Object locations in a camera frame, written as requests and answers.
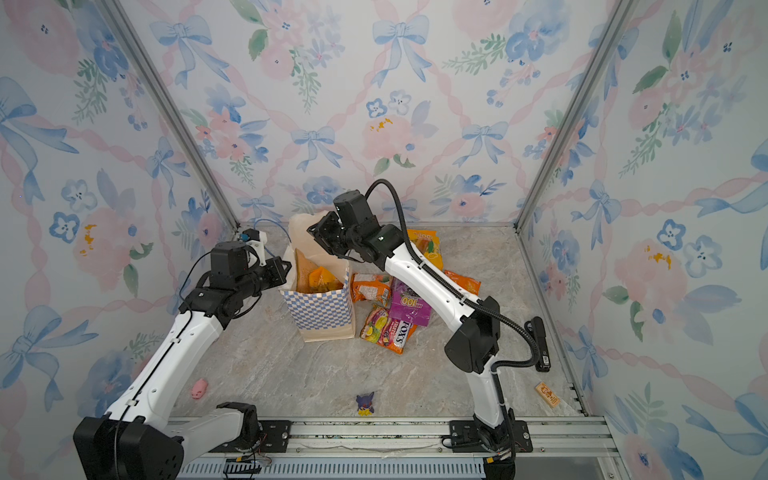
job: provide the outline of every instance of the pink pig toy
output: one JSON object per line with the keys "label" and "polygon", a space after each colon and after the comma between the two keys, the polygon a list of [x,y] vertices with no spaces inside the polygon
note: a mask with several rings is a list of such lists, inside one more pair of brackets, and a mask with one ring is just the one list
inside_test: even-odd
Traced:
{"label": "pink pig toy", "polygon": [[197,380],[194,385],[192,385],[192,398],[195,400],[203,398],[207,388],[208,382],[206,382],[204,379]]}

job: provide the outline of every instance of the small orange wooden block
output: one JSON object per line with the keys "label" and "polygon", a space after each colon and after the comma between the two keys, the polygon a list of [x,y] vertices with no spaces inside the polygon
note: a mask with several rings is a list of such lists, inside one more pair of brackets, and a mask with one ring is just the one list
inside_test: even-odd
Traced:
{"label": "small orange wooden block", "polygon": [[541,382],[536,385],[536,391],[539,395],[541,395],[544,401],[549,404],[550,407],[554,408],[558,406],[558,403],[560,403],[558,396],[556,396],[554,392],[549,389],[546,383]]}

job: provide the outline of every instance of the wallpaper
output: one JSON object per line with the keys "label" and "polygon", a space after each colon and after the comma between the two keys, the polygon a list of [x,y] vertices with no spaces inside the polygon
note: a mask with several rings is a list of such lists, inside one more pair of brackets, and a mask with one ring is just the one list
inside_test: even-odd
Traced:
{"label": "wallpaper", "polygon": [[[124,8],[241,220],[328,210],[337,194],[383,177],[411,221],[509,222],[613,4],[137,0]],[[384,190],[372,206],[394,218]]]}
{"label": "wallpaper", "polygon": [[525,228],[634,480],[768,478],[766,21],[641,0]]}
{"label": "wallpaper", "polygon": [[5,0],[0,43],[0,477],[79,478],[227,232],[90,2]]}

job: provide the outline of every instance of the wall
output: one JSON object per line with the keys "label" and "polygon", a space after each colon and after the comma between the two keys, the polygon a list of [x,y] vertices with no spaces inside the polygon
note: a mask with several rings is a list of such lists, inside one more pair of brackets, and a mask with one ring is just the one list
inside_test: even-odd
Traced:
{"label": "wall", "polygon": [[525,246],[635,480],[768,478],[768,4],[634,15]]}
{"label": "wall", "polygon": [[[613,0],[124,2],[242,220],[512,221]],[[375,212],[394,218],[391,197]]]}
{"label": "wall", "polygon": [[0,43],[0,477],[78,478],[226,232],[92,4],[6,0]]}

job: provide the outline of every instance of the black mounting plate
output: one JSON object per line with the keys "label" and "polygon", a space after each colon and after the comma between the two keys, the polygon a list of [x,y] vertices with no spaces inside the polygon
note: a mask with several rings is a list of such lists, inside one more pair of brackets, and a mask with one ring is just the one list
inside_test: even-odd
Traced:
{"label": "black mounting plate", "polygon": [[[288,450],[291,423],[290,420],[259,420],[263,432],[266,433],[266,438],[261,442],[259,451],[261,453],[285,453]],[[236,450],[227,446],[226,443],[211,451],[213,453],[250,453]]]}
{"label": "black mounting plate", "polygon": [[[466,447],[456,446],[452,448],[453,452],[488,453],[488,450],[480,445],[480,437],[478,437],[478,429],[474,420],[452,420],[449,422],[449,428],[451,435],[443,437],[444,439],[451,439],[453,445],[468,445]],[[531,434],[528,432],[528,423],[523,420],[512,422],[512,437],[515,439],[516,452],[533,452]]]}

